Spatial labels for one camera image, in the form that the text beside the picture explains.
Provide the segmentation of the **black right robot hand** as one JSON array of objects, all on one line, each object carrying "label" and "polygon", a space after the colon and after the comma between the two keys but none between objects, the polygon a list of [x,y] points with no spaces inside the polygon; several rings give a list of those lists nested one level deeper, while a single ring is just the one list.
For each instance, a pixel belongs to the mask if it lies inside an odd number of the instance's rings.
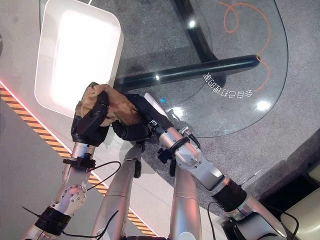
[{"label": "black right robot hand", "polygon": [[129,116],[136,117],[133,123],[120,118],[112,123],[113,131],[125,141],[144,141],[153,134],[159,137],[173,124],[159,113],[144,97],[138,94],[126,94],[125,97],[135,107]]}]

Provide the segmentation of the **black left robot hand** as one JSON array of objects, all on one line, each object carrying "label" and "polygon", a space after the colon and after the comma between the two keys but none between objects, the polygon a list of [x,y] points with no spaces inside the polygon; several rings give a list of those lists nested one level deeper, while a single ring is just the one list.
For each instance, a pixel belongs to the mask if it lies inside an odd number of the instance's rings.
[{"label": "black left robot hand", "polygon": [[72,140],[98,147],[109,130],[109,124],[105,122],[108,111],[109,98],[104,86],[91,82],[75,107],[70,131]]}]

